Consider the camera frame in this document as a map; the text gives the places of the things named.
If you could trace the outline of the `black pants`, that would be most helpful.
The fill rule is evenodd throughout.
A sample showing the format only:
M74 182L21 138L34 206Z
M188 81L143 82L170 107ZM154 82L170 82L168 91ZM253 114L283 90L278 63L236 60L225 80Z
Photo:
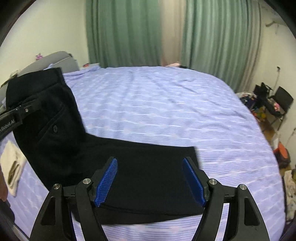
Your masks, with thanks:
M31 167L48 189L78 184L110 157L118 171L96 212L103 225L132 225L199 215L182 161L197 161L193 147L171 147L100 138L88 134L76 101L59 69L25 74L8 82L6 107L36 100L13 134Z

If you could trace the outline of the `folded white garment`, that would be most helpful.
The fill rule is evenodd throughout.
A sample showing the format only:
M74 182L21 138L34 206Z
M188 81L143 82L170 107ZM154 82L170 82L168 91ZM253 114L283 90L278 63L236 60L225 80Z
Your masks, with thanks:
M16 197L18 182L27 159L22 151L11 141L8 141L1 155L1 169L9 193Z

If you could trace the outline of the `grey padded headboard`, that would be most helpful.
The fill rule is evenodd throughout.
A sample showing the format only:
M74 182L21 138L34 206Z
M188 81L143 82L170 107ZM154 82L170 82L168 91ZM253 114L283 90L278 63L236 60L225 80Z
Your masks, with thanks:
M65 51L58 51L36 60L1 85L1 105L17 104L32 94L55 84L62 74L80 70L78 62Z

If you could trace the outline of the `purple floral striped duvet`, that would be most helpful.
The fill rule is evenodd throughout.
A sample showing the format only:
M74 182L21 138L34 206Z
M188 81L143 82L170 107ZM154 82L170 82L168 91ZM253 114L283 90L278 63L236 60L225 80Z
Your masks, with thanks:
M206 174L245 184L269 238L285 226L282 180L257 120L222 80L172 67L92 67L64 74L88 133L166 146L193 146Z

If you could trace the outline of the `pile of clothes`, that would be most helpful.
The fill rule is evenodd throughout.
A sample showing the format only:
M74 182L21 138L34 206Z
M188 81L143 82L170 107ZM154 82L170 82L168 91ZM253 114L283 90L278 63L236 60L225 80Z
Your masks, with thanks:
M283 182L285 191L285 214L286 222L291 222L295 218L295 180L293 171L285 171Z

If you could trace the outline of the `black folding chair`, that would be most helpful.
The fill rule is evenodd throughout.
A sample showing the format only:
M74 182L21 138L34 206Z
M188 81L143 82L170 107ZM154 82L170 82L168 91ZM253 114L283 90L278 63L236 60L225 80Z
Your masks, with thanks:
M255 85L253 93L256 96L255 108L264 108L267 110L275 119L270 124L273 125L276 121L280 121L277 130L279 131L285 116L293 104L293 97L281 86L277 88L274 95L269 95L271 89L268 85L263 82L261 85Z

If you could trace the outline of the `green curtain left panel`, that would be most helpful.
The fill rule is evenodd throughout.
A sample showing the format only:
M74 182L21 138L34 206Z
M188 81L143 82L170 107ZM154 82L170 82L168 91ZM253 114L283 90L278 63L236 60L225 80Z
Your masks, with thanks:
M159 1L86 1L89 61L101 67L160 66Z

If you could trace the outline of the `green curtain panel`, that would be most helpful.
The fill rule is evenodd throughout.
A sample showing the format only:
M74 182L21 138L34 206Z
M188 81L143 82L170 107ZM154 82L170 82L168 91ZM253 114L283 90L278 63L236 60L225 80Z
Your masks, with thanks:
M261 27L258 1L187 1L181 64L244 90L259 56Z
M89 61L101 67L160 66L159 1L86 1Z

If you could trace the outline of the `green curtain right panel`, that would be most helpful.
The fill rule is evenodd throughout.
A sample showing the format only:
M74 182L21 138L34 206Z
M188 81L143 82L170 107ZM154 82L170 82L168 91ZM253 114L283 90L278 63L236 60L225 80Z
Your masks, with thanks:
M187 1L181 64L244 90L259 56L261 27L258 1Z

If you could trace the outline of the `beige sheer curtain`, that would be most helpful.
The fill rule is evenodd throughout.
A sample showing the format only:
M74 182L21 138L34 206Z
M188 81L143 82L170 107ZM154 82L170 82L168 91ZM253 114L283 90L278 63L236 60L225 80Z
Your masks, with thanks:
M162 28L162 65L181 63L186 1L159 1Z

